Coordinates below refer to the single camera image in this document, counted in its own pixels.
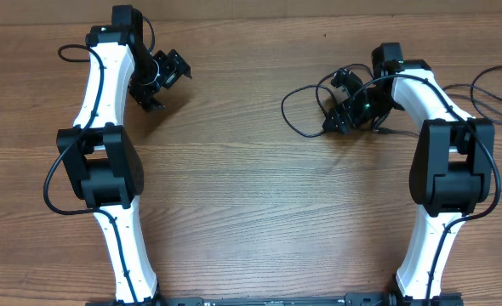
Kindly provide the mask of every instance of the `wooden floor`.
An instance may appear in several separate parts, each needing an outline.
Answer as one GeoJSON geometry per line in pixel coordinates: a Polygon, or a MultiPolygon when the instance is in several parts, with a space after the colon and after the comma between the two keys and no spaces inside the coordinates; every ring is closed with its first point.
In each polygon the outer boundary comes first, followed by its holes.
{"type": "MultiPolygon", "coordinates": [[[[144,113],[131,98],[126,108],[145,167],[147,252],[169,297],[381,291],[414,226],[408,170],[416,139],[371,132],[305,139],[283,121],[281,98],[342,65],[369,65],[382,42],[400,42],[407,59],[426,60],[441,85],[502,64],[502,14],[154,26],[157,48],[177,49],[194,76],[157,96],[164,111],[144,113]]],[[[0,26],[0,305],[114,297],[94,218],[56,215],[42,198],[56,132],[71,126],[88,78],[86,64],[66,63],[56,50],[84,43],[88,29],[0,26]]],[[[479,85],[502,95],[502,72],[479,85]]],[[[287,105],[289,119],[310,133],[322,123],[312,95],[287,105]]],[[[459,105],[476,114],[467,101],[459,105]]],[[[403,112],[385,127],[416,130],[403,112]]],[[[495,157],[502,173],[502,127],[495,157]]],[[[63,169],[51,195],[60,207],[84,206],[63,169]]],[[[502,305],[502,202],[463,227],[442,289],[463,292],[465,305],[502,305]]]]}

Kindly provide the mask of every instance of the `brown floor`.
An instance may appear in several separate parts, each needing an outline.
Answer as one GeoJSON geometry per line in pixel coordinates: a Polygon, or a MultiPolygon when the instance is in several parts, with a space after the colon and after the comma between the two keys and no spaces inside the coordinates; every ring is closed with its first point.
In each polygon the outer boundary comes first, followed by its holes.
{"type": "MultiPolygon", "coordinates": [[[[58,216],[42,199],[56,131],[71,126],[88,78],[86,64],[66,63],[56,49],[83,43],[88,29],[0,27],[0,305],[113,298],[94,218],[58,216]]],[[[163,22],[155,30],[157,48],[177,49],[194,76],[157,96],[165,111],[146,114],[131,98],[126,110],[145,166],[145,243],[170,297],[380,291],[414,226],[416,139],[305,139],[283,122],[281,98],[339,66],[369,65],[382,42],[426,60],[441,85],[502,64],[502,14],[163,22]]],[[[502,95],[502,72],[480,85],[502,95]]],[[[288,102],[288,116],[310,132],[322,123],[312,91],[288,102]]],[[[403,112],[385,126],[416,130],[403,112]]],[[[502,173],[502,127],[495,157],[502,173]]],[[[51,194],[60,207],[83,207],[63,170],[51,194]]],[[[463,227],[442,280],[465,304],[502,305],[502,202],[463,227]]]]}

